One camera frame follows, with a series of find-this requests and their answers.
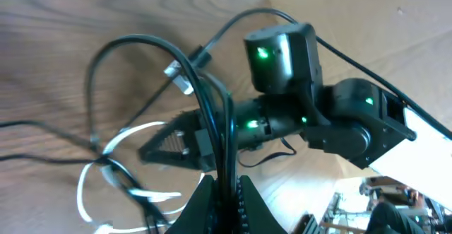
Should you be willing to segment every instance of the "black cable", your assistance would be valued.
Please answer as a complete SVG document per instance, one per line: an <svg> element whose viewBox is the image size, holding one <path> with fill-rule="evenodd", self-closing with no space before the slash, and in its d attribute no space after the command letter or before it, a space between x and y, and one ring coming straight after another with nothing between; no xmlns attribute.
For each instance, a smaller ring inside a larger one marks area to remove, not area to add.
<svg viewBox="0 0 452 234"><path fill-rule="evenodd" d="M259 162L257 162L256 164L253 165L247 165L242 163L242 161L240 160L240 157L237 157L237 160L239 162L239 164L245 168L254 168L257 165L260 165L262 163L265 163L269 160L272 160L274 158L280 157L280 156L294 156L297 154L297 151L295 150L295 148L293 148L289 142L287 142L284 138L281 138L281 142L282 144L287 147L288 149L290 149L292 152L291 153L287 153L287 152L277 152L277 153L271 153L270 155L266 156L264 159L260 160Z"/></svg>
<svg viewBox="0 0 452 234"><path fill-rule="evenodd" d="M52 134L57 135L58 137L71 142L73 145L81 146L83 148L92 148L91 143L87 139L82 139L79 136L75 136L72 134L69 134L65 131L63 131L60 128L53 127L51 125L45 124L44 122L39 122L35 120L18 120L18 121L10 121L10 122L1 122L0 128L6 128L6 127L14 127L19 125L29 125L33 127L37 127L40 129L43 129L45 131L48 131Z"/></svg>
<svg viewBox="0 0 452 234"><path fill-rule="evenodd" d="M157 221L154 221L154 229L155 229L155 234L159 234L159 230L158 230L158 224Z"/></svg>
<svg viewBox="0 0 452 234"><path fill-rule="evenodd" d="M186 74L186 77L190 81L191 86L193 87L195 96L198 100L201 114L204 117L204 121L206 123L206 128L210 137L210 141L212 143L213 152L215 156L215 162L219 169L222 169L222 142L220 138L220 133L215 125L215 117L213 113L213 107L209 103L208 96L204 89L201 87L201 82L199 81L194 68L191 65L191 62L185 56L185 54L173 44L169 43L166 40L163 40L159 37L152 35L127 35L115 39L111 42L108 42L92 59L90 66L88 67L87 79L86 79L86 107L88 109L88 127L90 131L91 143L95 145L100 145L99 138L97 135L97 131L95 129L95 120L93 117L93 86L94 86L94 75L97 67L101 64L101 61L114 49L128 45L132 43L141 43L146 45L152 45L163 49L173 56L173 58L178 61ZM141 188L138 184L138 181L126 170L121 170L122 174L124 174L129 182L133 181L135 188ZM222 181L222 175L218 173L218 181L220 184L224 183ZM154 206L147 199L143 200L142 197L135 197L129 192L129 188L123 184L121 185L121 189L126 192L136 203L138 203L145 215L152 215L153 217L157 217L158 219L167 223L166 218L160 213L158 208Z"/></svg>
<svg viewBox="0 0 452 234"><path fill-rule="evenodd" d="M191 66L191 62L188 60L186 55L173 44L159 37L152 35L127 35L120 37L107 43L93 58L90 66L88 67L87 74L87 85L86 85L86 105L88 109L88 126L91 135L91 141L94 144L99 144L99 139L97 137L97 131L95 130L95 120L93 117L93 84L94 84L94 74L96 68L100 65L100 62L113 50L122 45L128 45L132 43L142 43L147 45L152 45L159 47L173 56L182 66L188 80L190 81L196 98L198 99L201 113L206 121L207 130L209 136L211 137L212 147L215 152L215 161L217 166L221 166L221 157L219 149L221 148L221 140L219 132L215 125L214 115L212 111L212 106L208 102L206 93L202 90L199 78Z"/></svg>
<svg viewBox="0 0 452 234"><path fill-rule="evenodd" d="M389 83L384 78L375 74L373 71L369 70L368 68L362 66L361 64L351 59L347 55L343 54L341 51L337 50L336 48L322 40L320 37L316 36L316 39L320 45L324 46L326 49L328 49L329 51L331 51L332 53L334 53L347 63L364 72L366 75L375 79L383 86L385 86L387 89L395 93L401 100L403 100L407 105L409 105L421 118L423 118L425 122L427 122L430 126L435 128L437 131L441 132L444 136L446 136L446 138L452 139L452 131L447 129L438 120L434 119L429 113L427 113L427 111L422 109L422 107L420 107L414 100L411 100L408 96L406 96L406 94L402 93L402 91L398 90L393 84Z"/></svg>
<svg viewBox="0 0 452 234"><path fill-rule="evenodd" d="M267 14L273 14L275 16L279 16L281 18L284 18L290 23L297 23L297 21L289 16L288 14L279 11L274 8L253 8L246 11L243 11L239 14L237 14L234 18L229 20L219 31L216 33L204 46L204 48L199 52L198 58L202 59L204 54L207 54L207 52L214 47L220 38L238 21L240 21L242 18L245 18L250 15L259 14L259 13L267 13ZM170 76L164 83L161 85L158 90L149 98L148 101L146 101L146 104L134 115L132 118L124 124L124 126L119 130L119 132L123 131L124 129L128 128L137 118L139 118L159 97L160 95L168 88L168 86L171 85L171 82L178 77L182 73L182 69L178 70L172 76Z"/></svg>
<svg viewBox="0 0 452 234"><path fill-rule="evenodd" d="M26 153L15 153L7 156L0 156L0 162L5 160L33 160L40 163L49 163L57 165L65 164L88 164L95 163L96 160L91 159L57 159L57 158L47 158L42 156L34 156Z"/></svg>
<svg viewBox="0 0 452 234"><path fill-rule="evenodd" d="M127 129L132 125L135 120L137 120L154 102L160 97L160 95L168 88L168 86L171 85L171 82L180 75L180 71L176 72L172 76L170 76L164 83L161 85L157 91L149 98L149 100L145 103L145 105L137 112L135 113L128 121L125 123L122 128L119 130L119 132L123 131L124 129Z"/></svg>
<svg viewBox="0 0 452 234"><path fill-rule="evenodd" d="M151 223L149 221L149 216L146 213L144 214L144 222L146 224L146 233L147 234L152 234L152 231L151 231L152 225L151 225ZM157 222L156 221L154 221L154 228L156 229L157 234L158 234Z"/></svg>
<svg viewBox="0 0 452 234"><path fill-rule="evenodd" d="M228 190L223 190L224 198L233 198L236 194L237 188L237 122L235 118L234 101L228 89L216 77L207 71L199 71L209 84L217 91L221 97L224 112L224 136L223 136L223 160L225 165L222 168L223 181L222 187L229 187Z"/></svg>

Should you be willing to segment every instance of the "green led light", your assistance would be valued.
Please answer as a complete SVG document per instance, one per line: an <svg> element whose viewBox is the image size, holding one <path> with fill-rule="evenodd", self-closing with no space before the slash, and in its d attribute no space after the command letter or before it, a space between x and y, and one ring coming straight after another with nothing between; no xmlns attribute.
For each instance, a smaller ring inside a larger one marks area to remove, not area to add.
<svg viewBox="0 0 452 234"><path fill-rule="evenodd" d="M259 56L259 58L261 59L267 59L268 58L268 51L263 48L263 47L258 47L257 48L257 54Z"/></svg>
<svg viewBox="0 0 452 234"><path fill-rule="evenodd" d="M372 100L372 98L367 98L366 99L366 103L369 103L370 105L374 104L374 100Z"/></svg>
<svg viewBox="0 0 452 234"><path fill-rule="evenodd" d="M249 121L248 124L246 124L246 127L248 128L257 128L259 126L259 123L256 120Z"/></svg>

